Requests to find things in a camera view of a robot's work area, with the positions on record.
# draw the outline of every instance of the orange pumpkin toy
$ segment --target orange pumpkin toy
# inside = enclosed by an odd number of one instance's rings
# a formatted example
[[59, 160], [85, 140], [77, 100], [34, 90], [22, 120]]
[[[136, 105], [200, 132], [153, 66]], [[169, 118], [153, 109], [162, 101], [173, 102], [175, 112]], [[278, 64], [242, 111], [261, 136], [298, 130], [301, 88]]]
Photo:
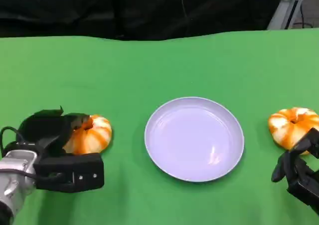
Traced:
[[319, 130], [319, 116], [311, 109], [282, 109], [268, 119], [274, 140], [290, 150], [311, 128]]
[[67, 153], [100, 153], [109, 145], [112, 137], [110, 122], [101, 116], [90, 116], [81, 128], [74, 130], [70, 140], [63, 147]]

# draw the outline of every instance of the green table surface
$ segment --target green table surface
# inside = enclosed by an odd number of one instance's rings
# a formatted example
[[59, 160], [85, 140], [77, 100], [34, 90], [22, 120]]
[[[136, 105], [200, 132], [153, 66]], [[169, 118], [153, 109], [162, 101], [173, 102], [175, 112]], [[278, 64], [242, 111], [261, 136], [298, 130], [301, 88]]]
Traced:
[[[89, 37], [0, 39], [0, 125], [41, 109], [101, 114], [114, 129], [102, 154], [105, 185], [79, 194], [34, 191], [15, 225], [300, 225], [317, 215], [271, 183], [283, 150], [268, 117], [319, 112], [319, 30], [231, 32], [157, 42]], [[163, 103], [199, 96], [239, 120], [245, 152], [217, 181], [192, 184], [158, 169], [144, 128]], [[8, 132], [8, 142], [13, 135]], [[316, 160], [308, 158], [311, 166]]]

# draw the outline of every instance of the metal stand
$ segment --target metal stand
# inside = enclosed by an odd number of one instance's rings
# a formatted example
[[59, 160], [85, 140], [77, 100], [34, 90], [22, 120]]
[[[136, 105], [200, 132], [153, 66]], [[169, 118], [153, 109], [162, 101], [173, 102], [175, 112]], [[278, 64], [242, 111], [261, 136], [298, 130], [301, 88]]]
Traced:
[[267, 29], [290, 29], [300, 10], [303, 0], [282, 0]]

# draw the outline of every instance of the black cable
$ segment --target black cable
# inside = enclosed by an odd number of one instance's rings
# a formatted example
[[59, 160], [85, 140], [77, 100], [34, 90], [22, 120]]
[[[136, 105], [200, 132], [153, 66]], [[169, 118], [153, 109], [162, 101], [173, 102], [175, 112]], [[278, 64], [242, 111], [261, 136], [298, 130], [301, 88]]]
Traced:
[[304, 10], [303, 5], [300, 5], [300, 14], [301, 14], [301, 23], [302, 23], [302, 29], [305, 28], [305, 18], [304, 18]]
[[64, 175], [62, 173], [59, 173], [55, 176], [49, 176], [49, 177], [44, 177], [44, 176], [39, 176], [36, 174], [30, 174], [27, 173], [25, 171], [22, 170], [18, 170], [18, 169], [0, 169], [0, 173], [8, 173], [8, 174], [18, 174], [21, 176], [25, 176], [31, 179], [34, 179], [36, 181], [42, 181], [42, 182], [53, 182], [56, 181], [57, 179], [61, 179], [64, 177]]
[[[296, 22], [296, 23], [294, 23], [294, 25], [298, 25], [298, 24], [303, 24], [302, 22]], [[310, 28], [313, 28], [314, 26], [312, 25], [312, 24], [310, 24], [310, 23], [304, 23], [304, 25], [307, 25], [307, 26], [309, 26]]]
[[305, 25], [309, 26], [310, 28], [313, 28], [314, 26], [311, 23], [305, 22], [304, 9], [302, 4], [300, 5], [300, 14], [301, 14], [301, 22], [296, 22], [294, 23], [294, 25], [301, 24], [302, 28], [305, 28]]
[[185, 23], [186, 23], [185, 37], [188, 37], [188, 33], [189, 33], [189, 18], [188, 18], [187, 13], [186, 13], [184, 0], [180, 0], [180, 1], [181, 1], [181, 6], [183, 8], [183, 14], [184, 14], [184, 19], [185, 19]]
[[19, 138], [22, 140], [22, 141], [25, 141], [25, 139], [23, 138], [23, 136], [20, 134], [20, 132], [15, 129], [14, 127], [11, 127], [11, 126], [6, 126], [6, 127], [3, 127], [0, 131], [0, 152], [1, 152], [1, 156], [4, 157], [4, 147], [3, 147], [3, 143], [2, 143], [2, 137], [3, 137], [3, 133], [5, 132], [5, 130], [11, 130], [11, 131], [14, 131], [18, 136]]

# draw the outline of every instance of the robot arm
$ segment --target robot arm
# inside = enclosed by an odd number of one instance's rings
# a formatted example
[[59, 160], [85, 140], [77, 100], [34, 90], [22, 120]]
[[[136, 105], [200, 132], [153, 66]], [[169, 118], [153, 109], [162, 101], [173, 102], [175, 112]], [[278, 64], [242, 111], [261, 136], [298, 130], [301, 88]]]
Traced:
[[[28, 117], [19, 129], [0, 131], [0, 224], [10, 225], [34, 188], [76, 193], [104, 185], [104, 165], [100, 154], [74, 156], [63, 146], [74, 129], [88, 119], [85, 114], [63, 110], [42, 110]], [[16, 141], [5, 148], [5, 130], [16, 133]]]
[[271, 180], [276, 183], [286, 177], [287, 191], [319, 215], [319, 171], [313, 171], [299, 157], [305, 151], [319, 159], [319, 131], [315, 128], [279, 157]]

